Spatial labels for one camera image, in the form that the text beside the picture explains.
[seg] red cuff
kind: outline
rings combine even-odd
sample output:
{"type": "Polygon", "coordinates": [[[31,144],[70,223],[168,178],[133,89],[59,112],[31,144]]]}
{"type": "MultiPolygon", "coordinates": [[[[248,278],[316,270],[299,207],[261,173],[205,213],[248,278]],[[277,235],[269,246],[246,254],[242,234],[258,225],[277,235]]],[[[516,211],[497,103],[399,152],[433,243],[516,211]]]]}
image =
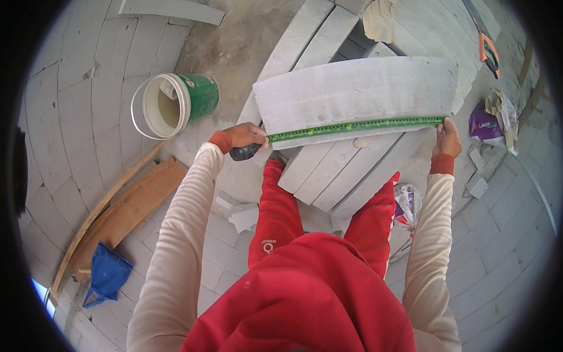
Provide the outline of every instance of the red cuff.
{"type": "Polygon", "coordinates": [[[231,141],[231,136],[225,131],[215,131],[213,136],[209,139],[209,143],[213,143],[218,146],[223,154],[227,154],[231,147],[233,146],[233,141],[231,141]]]}
{"type": "Polygon", "coordinates": [[[454,175],[454,157],[447,154],[439,154],[432,157],[432,165],[430,166],[430,175],[442,173],[443,175],[454,175]]]}

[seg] long sleeve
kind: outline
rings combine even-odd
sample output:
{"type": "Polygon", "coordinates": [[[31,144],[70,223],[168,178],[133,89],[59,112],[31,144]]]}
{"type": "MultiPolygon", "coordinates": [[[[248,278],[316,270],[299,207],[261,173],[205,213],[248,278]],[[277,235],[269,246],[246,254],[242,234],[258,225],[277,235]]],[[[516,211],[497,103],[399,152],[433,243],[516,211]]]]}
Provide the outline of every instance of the long sleeve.
{"type": "Polygon", "coordinates": [[[129,323],[129,352],[176,352],[197,319],[203,238],[224,161],[220,147],[204,143],[172,199],[129,323]]]}
{"type": "Polygon", "coordinates": [[[403,305],[414,329],[417,351],[461,351],[445,281],[452,247],[453,182],[452,175],[428,176],[406,266],[403,305]]]}

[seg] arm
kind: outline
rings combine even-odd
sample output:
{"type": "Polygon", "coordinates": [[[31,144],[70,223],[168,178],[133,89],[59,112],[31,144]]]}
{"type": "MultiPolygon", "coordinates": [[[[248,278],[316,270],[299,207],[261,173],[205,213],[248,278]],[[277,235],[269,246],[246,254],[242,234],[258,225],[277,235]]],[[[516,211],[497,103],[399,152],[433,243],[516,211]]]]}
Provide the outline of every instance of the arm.
{"type": "Polygon", "coordinates": [[[424,205],[406,266],[403,305],[418,351],[461,351],[445,281],[452,247],[453,166],[461,144],[453,121],[447,118],[444,124],[437,130],[424,205]]]}
{"type": "Polygon", "coordinates": [[[241,124],[215,132],[199,149],[162,222],[129,322],[128,351],[176,352],[184,343],[198,317],[203,238],[224,154],[233,145],[264,144],[263,135],[253,124],[241,124]]]}

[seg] curved wooden strip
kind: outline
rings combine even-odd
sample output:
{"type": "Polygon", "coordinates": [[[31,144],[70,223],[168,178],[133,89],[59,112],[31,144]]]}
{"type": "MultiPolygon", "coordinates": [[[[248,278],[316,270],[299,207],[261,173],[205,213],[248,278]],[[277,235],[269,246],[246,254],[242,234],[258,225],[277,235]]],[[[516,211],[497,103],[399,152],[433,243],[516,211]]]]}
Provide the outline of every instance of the curved wooden strip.
{"type": "Polygon", "coordinates": [[[86,219],[86,221],[84,222],[82,227],[76,233],[76,236],[74,236],[74,239],[71,242],[69,249],[66,251],[64,258],[62,259],[61,265],[59,266],[59,270],[57,271],[57,276],[55,276],[55,282],[53,283],[53,288],[51,290],[51,293],[55,297],[57,297],[57,292],[58,292],[59,286],[61,284],[62,275],[64,274],[66,267],[68,266],[68,263],[70,261],[70,258],[72,257],[72,255],[74,254],[74,251],[76,250],[76,247],[78,246],[78,243],[80,243],[80,241],[82,240],[82,237],[86,233],[86,230],[88,230],[90,225],[92,225],[94,220],[96,220],[98,215],[104,210],[105,206],[110,201],[110,199],[114,196],[114,194],[116,194],[117,191],[121,187],[123,187],[125,182],[127,182],[146,162],[151,160],[152,157],[154,157],[155,154],[167,142],[168,142],[168,140],[164,140],[164,141],[162,141],[158,144],[155,144],[148,152],[146,152],[146,154],[143,155],[142,158],[135,165],[133,165],[131,168],[129,168],[129,170],[127,170],[127,172],[123,176],[121,176],[121,178],[115,183],[115,185],[108,191],[108,193],[98,203],[96,208],[94,208],[94,210],[90,213],[90,215],[88,216],[88,218],[86,219]]]}

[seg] person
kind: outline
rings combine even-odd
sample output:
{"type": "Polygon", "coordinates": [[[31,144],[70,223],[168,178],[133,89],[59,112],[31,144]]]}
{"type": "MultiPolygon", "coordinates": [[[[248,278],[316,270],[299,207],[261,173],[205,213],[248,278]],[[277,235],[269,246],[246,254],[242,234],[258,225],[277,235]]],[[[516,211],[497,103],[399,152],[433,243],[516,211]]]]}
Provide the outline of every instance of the person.
{"type": "Polygon", "coordinates": [[[295,197],[278,186],[285,165],[269,159],[249,272],[198,318],[215,181],[224,154],[250,143],[267,139],[260,128],[243,123],[215,132],[199,149],[162,223],[128,326],[128,351],[461,351],[445,284],[453,167],[461,152],[449,117],[437,128],[402,305],[383,281],[399,173],[352,217],[340,238],[303,234],[295,197]]]}

